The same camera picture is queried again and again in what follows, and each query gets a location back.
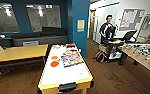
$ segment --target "dark shirt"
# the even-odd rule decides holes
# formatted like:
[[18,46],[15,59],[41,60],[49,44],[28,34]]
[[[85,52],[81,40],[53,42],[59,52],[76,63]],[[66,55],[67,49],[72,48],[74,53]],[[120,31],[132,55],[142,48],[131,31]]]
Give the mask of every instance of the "dark shirt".
[[111,23],[104,23],[100,28],[100,34],[101,32],[106,36],[101,35],[101,39],[113,38],[115,33],[114,26]]

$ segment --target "foosball table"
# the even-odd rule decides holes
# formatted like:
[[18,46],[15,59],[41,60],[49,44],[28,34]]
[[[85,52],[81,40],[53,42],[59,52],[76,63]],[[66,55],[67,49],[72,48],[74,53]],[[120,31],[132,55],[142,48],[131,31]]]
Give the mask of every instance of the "foosball table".
[[130,56],[134,59],[134,65],[138,65],[140,63],[150,70],[150,44],[124,44],[122,51],[123,53],[119,65],[123,65],[127,56]]

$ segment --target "blue wall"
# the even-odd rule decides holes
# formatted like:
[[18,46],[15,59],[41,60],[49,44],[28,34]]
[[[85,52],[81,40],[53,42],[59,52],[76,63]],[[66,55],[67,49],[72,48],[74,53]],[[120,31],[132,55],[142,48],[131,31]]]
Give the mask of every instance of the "blue wall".
[[[29,20],[29,16],[26,9],[26,4],[52,4],[60,6],[61,15],[61,27],[67,28],[67,11],[66,11],[66,0],[0,0],[0,3],[12,4],[13,11],[20,29],[20,33],[31,33],[32,28]],[[4,33],[6,38],[14,33]]]
[[69,42],[73,43],[73,11],[72,0],[67,0],[67,34]]
[[[82,56],[86,57],[87,48],[87,32],[88,32],[88,16],[90,0],[72,0],[72,42],[76,43],[78,48],[82,49]],[[77,21],[84,20],[84,32],[77,32]]]

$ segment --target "table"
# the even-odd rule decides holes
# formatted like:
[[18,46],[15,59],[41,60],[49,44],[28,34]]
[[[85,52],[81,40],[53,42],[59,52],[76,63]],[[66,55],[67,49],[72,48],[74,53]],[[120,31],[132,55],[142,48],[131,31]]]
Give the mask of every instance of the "table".
[[48,45],[7,48],[3,51],[0,51],[0,62],[43,57],[43,61],[45,63],[47,48]]
[[138,65],[140,63],[141,65],[150,70],[150,44],[139,44],[139,43],[124,44],[122,51],[123,53],[119,65],[123,65],[124,60],[127,58],[127,56],[130,56],[135,60],[133,63],[134,65]]
[[[56,45],[51,47],[39,81],[38,94],[57,94],[73,90],[82,90],[81,93],[86,94],[87,88],[93,87],[94,80],[85,62],[64,67],[62,56],[66,51],[67,48],[63,45],[59,46],[59,48],[57,48]],[[58,59],[55,60],[59,62],[56,67],[52,67],[51,65],[53,56],[58,57]]]

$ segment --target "floor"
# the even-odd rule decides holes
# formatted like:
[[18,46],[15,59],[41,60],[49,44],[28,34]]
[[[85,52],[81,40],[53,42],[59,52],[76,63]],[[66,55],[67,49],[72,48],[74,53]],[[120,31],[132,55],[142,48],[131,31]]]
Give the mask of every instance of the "floor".
[[[97,44],[87,44],[85,62],[95,81],[87,94],[150,94],[149,70],[134,66],[131,58],[127,58],[123,66],[119,66],[118,61],[98,63],[93,59],[97,51]],[[37,94],[43,67],[43,62],[9,67],[10,72],[0,79],[0,94]],[[65,94],[80,94],[80,91]]]

